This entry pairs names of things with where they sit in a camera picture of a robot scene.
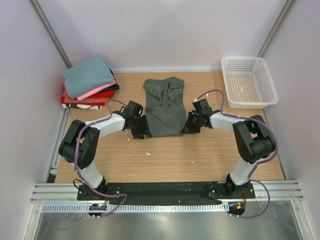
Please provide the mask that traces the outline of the dark grey t shirt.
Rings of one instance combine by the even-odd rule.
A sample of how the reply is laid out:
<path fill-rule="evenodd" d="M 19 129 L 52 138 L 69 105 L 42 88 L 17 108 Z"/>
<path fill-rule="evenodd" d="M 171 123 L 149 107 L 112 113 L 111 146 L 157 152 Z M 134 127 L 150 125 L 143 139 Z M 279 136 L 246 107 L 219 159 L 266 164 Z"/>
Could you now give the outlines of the dark grey t shirt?
<path fill-rule="evenodd" d="M 184 80 L 177 77 L 147 79 L 145 115 L 149 133 L 157 137 L 181 137 L 187 118 L 184 106 Z"/>

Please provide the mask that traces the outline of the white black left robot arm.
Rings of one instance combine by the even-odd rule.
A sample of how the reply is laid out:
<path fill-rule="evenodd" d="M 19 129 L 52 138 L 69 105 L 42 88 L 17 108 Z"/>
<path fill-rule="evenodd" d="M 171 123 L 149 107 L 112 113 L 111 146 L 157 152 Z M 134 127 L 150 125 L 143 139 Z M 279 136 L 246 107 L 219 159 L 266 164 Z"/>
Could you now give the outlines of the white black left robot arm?
<path fill-rule="evenodd" d="M 95 155 L 99 140 L 115 132 L 130 130 L 134 139 L 143 139 L 148 132 L 143 106 L 129 101 L 120 110 L 111 111 L 106 117 L 92 121 L 76 119 L 70 124 L 58 154 L 73 165 L 74 171 L 89 188 L 93 199 L 101 200 L 106 194 L 107 183 L 99 173 Z"/>

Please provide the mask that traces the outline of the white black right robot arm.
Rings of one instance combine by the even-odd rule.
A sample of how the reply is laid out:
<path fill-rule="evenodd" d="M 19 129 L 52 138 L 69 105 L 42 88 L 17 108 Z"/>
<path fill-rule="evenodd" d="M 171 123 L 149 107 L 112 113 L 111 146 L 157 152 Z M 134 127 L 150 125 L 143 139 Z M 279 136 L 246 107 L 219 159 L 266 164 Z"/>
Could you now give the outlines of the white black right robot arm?
<path fill-rule="evenodd" d="M 225 192 L 237 198 L 250 182 L 258 165 L 271 161 L 279 150 L 275 133 L 260 115 L 236 116 L 220 110 L 212 110 L 206 99 L 195 100 L 194 110 L 188 113 L 184 134 L 196 134 L 202 127 L 233 133 L 240 160 L 227 175 Z"/>

